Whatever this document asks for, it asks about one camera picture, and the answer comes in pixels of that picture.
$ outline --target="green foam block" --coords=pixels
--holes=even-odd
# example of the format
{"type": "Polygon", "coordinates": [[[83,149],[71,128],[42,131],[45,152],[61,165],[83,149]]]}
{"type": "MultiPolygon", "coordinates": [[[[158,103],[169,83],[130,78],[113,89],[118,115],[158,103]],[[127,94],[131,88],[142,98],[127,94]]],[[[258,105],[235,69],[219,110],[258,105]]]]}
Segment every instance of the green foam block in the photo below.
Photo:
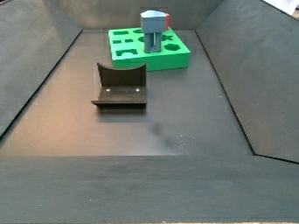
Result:
{"type": "Polygon", "coordinates": [[[173,29],[163,33],[161,52],[145,52],[142,28],[109,31],[115,68],[138,67],[147,64],[147,71],[189,67],[191,51],[173,29]]]}

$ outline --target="black bracket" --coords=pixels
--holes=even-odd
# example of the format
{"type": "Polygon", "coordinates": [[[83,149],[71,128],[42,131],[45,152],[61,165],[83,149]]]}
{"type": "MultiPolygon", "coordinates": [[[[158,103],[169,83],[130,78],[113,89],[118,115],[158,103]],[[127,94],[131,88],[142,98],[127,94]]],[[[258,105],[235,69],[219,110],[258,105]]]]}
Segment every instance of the black bracket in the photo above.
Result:
{"type": "Polygon", "coordinates": [[[95,105],[146,106],[146,64],[130,69],[114,69],[98,63],[102,83],[95,105]]]}

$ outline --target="bin floor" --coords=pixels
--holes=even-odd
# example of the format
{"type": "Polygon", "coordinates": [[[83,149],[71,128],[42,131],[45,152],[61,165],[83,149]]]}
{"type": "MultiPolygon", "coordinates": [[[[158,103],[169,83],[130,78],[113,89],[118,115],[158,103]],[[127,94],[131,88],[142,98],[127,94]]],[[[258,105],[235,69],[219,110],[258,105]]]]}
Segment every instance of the bin floor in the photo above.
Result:
{"type": "Polygon", "coordinates": [[[111,65],[109,35],[86,31],[2,143],[0,156],[245,156],[247,140],[194,31],[186,69],[147,73],[147,109],[105,109],[97,63],[111,65]]]}

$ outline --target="gray block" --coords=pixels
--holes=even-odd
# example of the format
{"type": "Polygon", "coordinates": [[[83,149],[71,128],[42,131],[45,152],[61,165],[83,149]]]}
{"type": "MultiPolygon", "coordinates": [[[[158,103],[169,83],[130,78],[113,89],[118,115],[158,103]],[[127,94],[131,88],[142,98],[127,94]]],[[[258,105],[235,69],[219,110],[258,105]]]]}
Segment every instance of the gray block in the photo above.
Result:
{"type": "Polygon", "coordinates": [[[143,33],[166,31],[166,14],[161,11],[149,10],[142,13],[143,33]]]}

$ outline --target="white surface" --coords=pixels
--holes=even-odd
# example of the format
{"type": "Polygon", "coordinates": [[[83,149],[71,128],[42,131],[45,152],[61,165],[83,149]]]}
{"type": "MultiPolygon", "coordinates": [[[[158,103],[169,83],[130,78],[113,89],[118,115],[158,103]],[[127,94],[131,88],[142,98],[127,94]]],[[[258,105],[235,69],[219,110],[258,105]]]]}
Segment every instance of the white surface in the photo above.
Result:
{"type": "Polygon", "coordinates": [[[142,13],[143,18],[165,18],[166,14],[159,10],[149,10],[142,13]]]}
{"type": "Polygon", "coordinates": [[[293,15],[295,12],[295,7],[299,4],[299,0],[265,0],[265,2],[273,4],[281,11],[293,15]]]}

